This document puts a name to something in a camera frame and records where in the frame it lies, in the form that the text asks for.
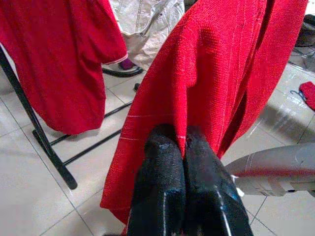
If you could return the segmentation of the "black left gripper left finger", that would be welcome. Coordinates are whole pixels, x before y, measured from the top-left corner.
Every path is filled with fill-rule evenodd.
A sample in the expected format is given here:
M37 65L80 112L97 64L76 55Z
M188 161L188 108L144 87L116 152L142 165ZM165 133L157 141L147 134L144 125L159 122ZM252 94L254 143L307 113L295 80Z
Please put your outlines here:
M156 126L144 146L127 225L129 236L179 236L186 206L182 155L172 125Z

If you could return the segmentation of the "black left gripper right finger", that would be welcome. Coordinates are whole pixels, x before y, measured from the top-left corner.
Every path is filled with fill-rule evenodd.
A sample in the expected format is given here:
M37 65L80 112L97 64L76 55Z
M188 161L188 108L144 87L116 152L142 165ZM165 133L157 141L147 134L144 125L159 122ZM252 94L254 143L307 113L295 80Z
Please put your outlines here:
M231 175L199 128L187 129L184 158L187 236L251 236L248 214Z

